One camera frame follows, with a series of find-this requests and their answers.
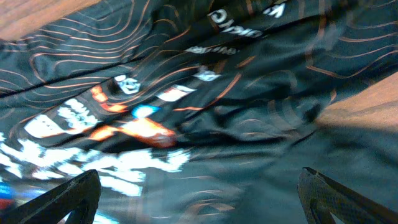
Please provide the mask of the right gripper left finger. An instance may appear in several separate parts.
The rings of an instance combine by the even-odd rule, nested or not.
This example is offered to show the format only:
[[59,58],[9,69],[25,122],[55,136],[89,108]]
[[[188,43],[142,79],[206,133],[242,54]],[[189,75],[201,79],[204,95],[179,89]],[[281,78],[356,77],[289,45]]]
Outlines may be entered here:
[[58,223],[64,217],[70,224],[92,224],[101,195],[96,170],[88,170],[41,196],[1,215],[1,223]]

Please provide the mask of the black printed cycling jersey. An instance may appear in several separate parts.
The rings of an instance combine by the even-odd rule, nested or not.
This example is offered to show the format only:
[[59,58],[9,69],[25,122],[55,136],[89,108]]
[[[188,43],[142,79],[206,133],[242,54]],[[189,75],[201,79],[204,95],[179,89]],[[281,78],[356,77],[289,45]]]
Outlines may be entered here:
[[93,223],[308,223],[303,167],[397,212],[397,133],[316,122],[396,71],[396,1],[101,1],[1,41],[1,215],[93,169]]

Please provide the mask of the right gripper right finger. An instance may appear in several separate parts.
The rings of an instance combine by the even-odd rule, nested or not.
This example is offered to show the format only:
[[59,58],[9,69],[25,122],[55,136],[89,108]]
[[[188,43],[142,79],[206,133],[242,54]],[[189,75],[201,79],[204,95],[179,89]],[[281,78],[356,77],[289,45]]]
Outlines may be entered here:
[[310,167],[302,168],[297,191],[308,223],[397,223],[397,212]]

